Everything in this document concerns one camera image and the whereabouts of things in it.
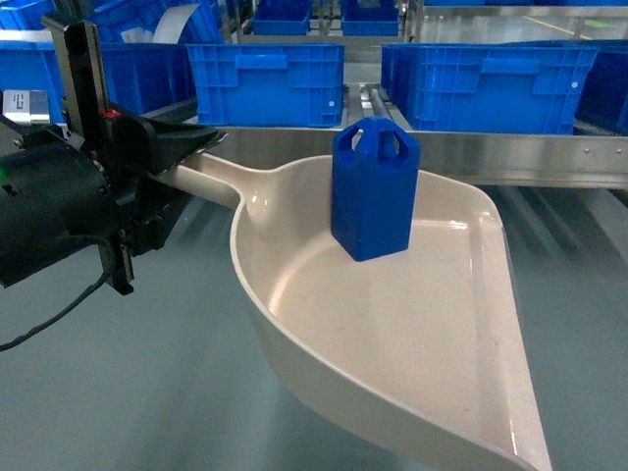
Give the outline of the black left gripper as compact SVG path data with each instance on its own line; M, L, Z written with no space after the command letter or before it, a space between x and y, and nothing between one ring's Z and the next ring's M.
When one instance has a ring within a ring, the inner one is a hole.
M148 173L162 174L227 134L144 119L112 103L96 25L65 13L47 14L42 22L55 46L69 131L53 158L72 172L53 190L42 244L54 262L97 246L105 283L130 294L133 258L164 246L191 199Z

